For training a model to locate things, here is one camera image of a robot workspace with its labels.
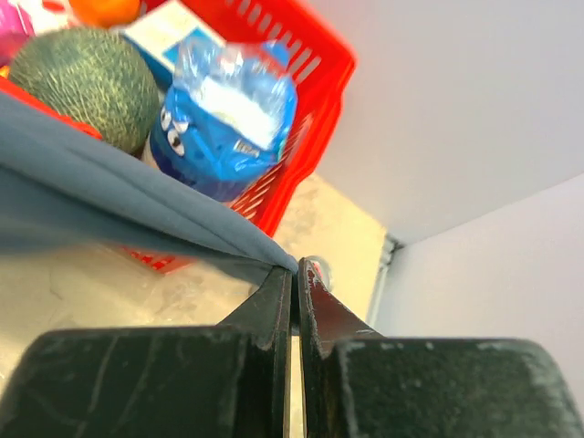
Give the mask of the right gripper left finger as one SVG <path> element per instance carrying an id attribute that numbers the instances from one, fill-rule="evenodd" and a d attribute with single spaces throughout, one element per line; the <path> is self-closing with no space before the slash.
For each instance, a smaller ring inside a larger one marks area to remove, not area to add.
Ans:
<path id="1" fill-rule="evenodd" d="M 4 437 L 283 437 L 292 276 L 213 326 L 50 331 L 1 399 Z"/>

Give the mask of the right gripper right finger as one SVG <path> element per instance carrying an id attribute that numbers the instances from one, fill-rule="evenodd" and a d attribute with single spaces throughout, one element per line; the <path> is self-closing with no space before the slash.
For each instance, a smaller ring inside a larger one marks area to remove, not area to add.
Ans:
<path id="1" fill-rule="evenodd" d="M 526 339 L 389 338 L 297 272 L 308 437 L 580 437 L 551 356 Z"/>

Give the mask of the navy blue printed t-shirt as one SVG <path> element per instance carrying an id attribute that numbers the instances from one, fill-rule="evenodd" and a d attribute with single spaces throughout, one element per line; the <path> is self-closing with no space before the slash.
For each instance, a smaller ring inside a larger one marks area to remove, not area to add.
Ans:
<path id="1" fill-rule="evenodd" d="M 82 242 L 201 258 L 260 283 L 297 260 L 228 207 L 10 97 L 1 98 L 1 251 Z"/>

